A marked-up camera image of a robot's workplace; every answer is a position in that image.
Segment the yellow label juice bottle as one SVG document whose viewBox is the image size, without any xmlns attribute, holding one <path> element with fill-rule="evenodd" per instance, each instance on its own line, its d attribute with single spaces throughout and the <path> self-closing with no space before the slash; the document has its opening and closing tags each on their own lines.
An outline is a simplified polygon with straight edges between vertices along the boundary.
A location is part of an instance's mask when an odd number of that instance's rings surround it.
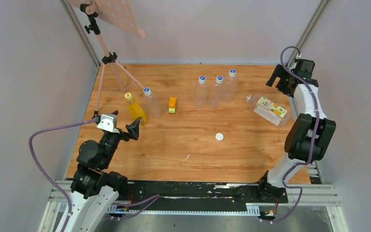
<svg viewBox="0 0 371 232">
<path fill-rule="evenodd" d="M 141 117 L 140 125 L 146 124 L 147 116 L 145 111 L 140 106 L 138 100 L 132 95 L 132 99 L 130 101 L 126 100 L 126 103 L 132 119 L 135 120 L 137 117 Z"/>
</svg>

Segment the yellow bottle cap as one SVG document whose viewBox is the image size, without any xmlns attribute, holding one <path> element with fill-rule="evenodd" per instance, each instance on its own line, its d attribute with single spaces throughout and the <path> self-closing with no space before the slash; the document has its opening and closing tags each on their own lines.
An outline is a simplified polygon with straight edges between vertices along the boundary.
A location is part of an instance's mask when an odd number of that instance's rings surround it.
<svg viewBox="0 0 371 232">
<path fill-rule="evenodd" d="M 132 99 L 132 94 L 130 92 L 127 92 L 125 95 L 124 95 L 125 99 L 130 101 Z"/>
</svg>

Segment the large pineapple juice bottle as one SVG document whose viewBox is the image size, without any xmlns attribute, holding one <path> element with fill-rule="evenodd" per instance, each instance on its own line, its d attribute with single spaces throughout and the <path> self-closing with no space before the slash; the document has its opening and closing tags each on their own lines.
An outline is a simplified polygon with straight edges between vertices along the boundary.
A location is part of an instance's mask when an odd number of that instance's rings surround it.
<svg viewBox="0 0 371 232">
<path fill-rule="evenodd" d="M 284 126 L 292 117 L 290 109 L 285 109 L 264 96 L 249 95 L 246 102 L 251 111 L 277 127 Z"/>
</svg>

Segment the white bottle cap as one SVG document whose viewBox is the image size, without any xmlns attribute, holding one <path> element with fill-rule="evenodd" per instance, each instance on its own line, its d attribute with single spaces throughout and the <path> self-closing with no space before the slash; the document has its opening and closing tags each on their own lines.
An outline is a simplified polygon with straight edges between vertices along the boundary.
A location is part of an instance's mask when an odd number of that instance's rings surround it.
<svg viewBox="0 0 371 232">
<path fill-rule="evenodd" d="M 215 135 L 215 139 L 218 141 L 222 141 L 224 139 L 224 135 L 222 133 L 217 133 Z"/>
</svg>

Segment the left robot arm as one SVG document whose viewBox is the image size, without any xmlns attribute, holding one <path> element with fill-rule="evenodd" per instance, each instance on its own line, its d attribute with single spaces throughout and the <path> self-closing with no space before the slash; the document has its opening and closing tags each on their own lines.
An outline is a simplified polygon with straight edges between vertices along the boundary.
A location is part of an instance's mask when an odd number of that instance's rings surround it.
<svg viewBox="0 0 371 232">
<path fill-rule="evenodd" d="M 105 170 L 121 141 L 138 140 L 141 117 L 126 125 L 126 131 L 117 127 L 118 111 L 94 115 L 92 120 L 103 136 L 97 142 L 87 140 L 79 147 L 77 171 L 68 194 L 67 205 L 56 231 L 93 232 L 114 200 L 128 195 L 128 179 L 118 172 Z"/>
</svg>

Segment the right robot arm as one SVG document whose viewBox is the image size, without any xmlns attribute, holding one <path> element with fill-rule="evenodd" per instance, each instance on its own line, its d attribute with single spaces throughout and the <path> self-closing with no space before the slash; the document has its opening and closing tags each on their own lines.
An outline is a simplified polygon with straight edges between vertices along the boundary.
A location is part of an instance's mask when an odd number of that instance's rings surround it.
<svg viewBox="0 0 371 232">
<path fill-rule="evenodd" d="M 257 197 L 263 202 L 280 198 L 286 182 L 301 167 L 321 160 L 335 132 L 336 122 L 327 118 L 319 101 L 319 84 L 312 78 L 314 66 L 314 61 L 300 58 L 292 69 L 278 64 L 266 82 L 271 87 L 279 78 L 277 90 L 292 97 L 299 112 L 285 140 L 285 155 L 258 181 Z"/>
</svg>

